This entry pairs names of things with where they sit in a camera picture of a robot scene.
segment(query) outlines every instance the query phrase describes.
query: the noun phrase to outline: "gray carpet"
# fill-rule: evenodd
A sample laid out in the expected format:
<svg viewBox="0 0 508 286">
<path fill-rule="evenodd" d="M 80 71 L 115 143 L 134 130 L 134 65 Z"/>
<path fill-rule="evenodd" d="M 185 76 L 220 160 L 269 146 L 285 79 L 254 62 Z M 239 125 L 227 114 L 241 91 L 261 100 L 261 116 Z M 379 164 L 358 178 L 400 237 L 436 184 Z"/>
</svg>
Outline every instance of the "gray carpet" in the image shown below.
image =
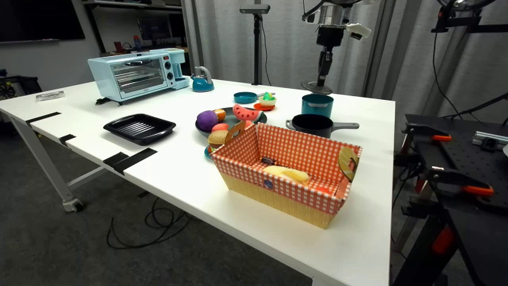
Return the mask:
<svg viewBox="0 0 508 286">
<path fill-rule="evenodd" d="M 93 165 L 42 140 L 47 152 L 71 180 Z M 241 241 L 192 219 L 177 237 L 142 249 L 106 246 L 109 219 L 128 243 L 157 237 L 142 224 L 154 200 L 115 175 L 103 175 L 82 186 L 82 213 L 65 214 L 60 199 L 22 140 L 0 125 L 0 284 L 311 284 L 311 280 Z M 398 203 L 408 202 L 409 191 Z M 393 211 L 396 234 L 403 216 Z M 408 254 L 414 237 L 403 254 Z M 392 254 L 396 275 L 403 256 Z M 446 267 L 449 284 L 471 284 L 457 254 Z"/>
</svg>

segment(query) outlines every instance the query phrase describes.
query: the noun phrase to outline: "white tabletop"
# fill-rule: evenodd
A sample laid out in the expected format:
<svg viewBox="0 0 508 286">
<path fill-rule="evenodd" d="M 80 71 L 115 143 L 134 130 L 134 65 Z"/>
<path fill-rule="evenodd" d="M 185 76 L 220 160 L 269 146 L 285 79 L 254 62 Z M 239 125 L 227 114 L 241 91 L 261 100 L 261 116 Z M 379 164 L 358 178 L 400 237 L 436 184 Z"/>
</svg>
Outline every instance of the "white tabletop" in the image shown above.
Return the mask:
<svg viewBox="0 0 508 286">
<path fill-rule="evenodd" d="M 193 127 L 200 111 L 231 106 L 238 91 L 276 92 L 276 110 L 266 116 L 268 124 L 282 127 L 300 113 L 308 92 L 217 79 L 214 86 L 212 92 L 171 91 L 119 106 L 95 105 L 100 94 L 95 83 L 87 83 L 58 89 L 63 98 L 36 102 L 27 95 L 0 102 L 0 110 L 20 121 L 61 113 L 31 127 L 55 141 L 74 135 L 68 148 L 100 165 L 112 154 L 144 149 L 103 130 L 106 122 L 133 113 L 173 121 L 174 133 L 149 146 L 157 152 L 123 172 L 128 181 L 319 281 L 387 284 L 395 103 L 333 95 L 331 119 L 358 122 L 360 129 L 338 130 L 331 138 L 363 149 L 347 202 L 322 230 L 227 191 L 203 157 L 206 138 Z"/>
</svg>

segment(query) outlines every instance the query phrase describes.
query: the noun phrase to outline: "teal cup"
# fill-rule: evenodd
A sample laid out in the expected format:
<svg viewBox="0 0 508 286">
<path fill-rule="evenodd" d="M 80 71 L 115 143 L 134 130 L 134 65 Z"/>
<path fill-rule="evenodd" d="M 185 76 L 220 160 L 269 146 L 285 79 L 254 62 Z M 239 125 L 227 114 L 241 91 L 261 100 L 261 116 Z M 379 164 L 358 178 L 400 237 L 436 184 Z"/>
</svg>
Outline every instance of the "teal cup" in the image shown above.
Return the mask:
<svg viewBox="0 0 508 286">
<path fill-rule="evenodd" d="M 330 118 L 333 97 L 325 94 L 308 94 L 301 97 L 301 114 L 320 114 Z"/>
</svg>

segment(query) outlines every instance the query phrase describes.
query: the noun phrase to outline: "checkered paper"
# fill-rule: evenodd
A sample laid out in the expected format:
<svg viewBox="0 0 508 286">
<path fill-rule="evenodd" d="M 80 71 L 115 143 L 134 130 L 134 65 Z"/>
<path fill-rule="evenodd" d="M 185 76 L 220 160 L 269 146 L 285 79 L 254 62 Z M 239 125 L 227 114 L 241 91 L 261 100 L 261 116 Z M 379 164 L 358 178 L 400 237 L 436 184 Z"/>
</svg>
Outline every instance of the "checkered paper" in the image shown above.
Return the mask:
<svg viewBox="0 0 508 286">
<path fill-rule="evenodd" d="M 350 191 L 350 183 L 336 162 L 342 148 L 350 148 L 360 156 L 360 146 L 257 124 L 219 148 L 212 159 L 220 173 L 334 214 Z M 308 184 L 298 184 L 266 175 L 263 173 L 266 165 L 261 164 L 261 157 L 274 159 L 277 165 L 306 172 L 311 180 Z M 315 187 L 327 187 L 331 194 L 315 191 Z"/>
</svg>

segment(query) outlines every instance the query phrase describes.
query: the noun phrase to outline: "toaster oven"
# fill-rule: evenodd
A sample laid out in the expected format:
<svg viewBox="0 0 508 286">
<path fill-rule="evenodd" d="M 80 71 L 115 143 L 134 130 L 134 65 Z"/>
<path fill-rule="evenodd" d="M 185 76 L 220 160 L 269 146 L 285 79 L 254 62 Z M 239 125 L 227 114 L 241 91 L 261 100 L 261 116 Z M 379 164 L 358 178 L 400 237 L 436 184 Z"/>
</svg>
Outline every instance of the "toaster oven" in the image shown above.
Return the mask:
<svg viewBox="0 0 508 286">
<path fill-rule="evenodd" d="M 184 89 L 188 78 L 181 73 L 182 49 L 152 49 L 88 59 L 100 94 L 114 102 L 150 95 L 168 89 Z"/>
</svg>

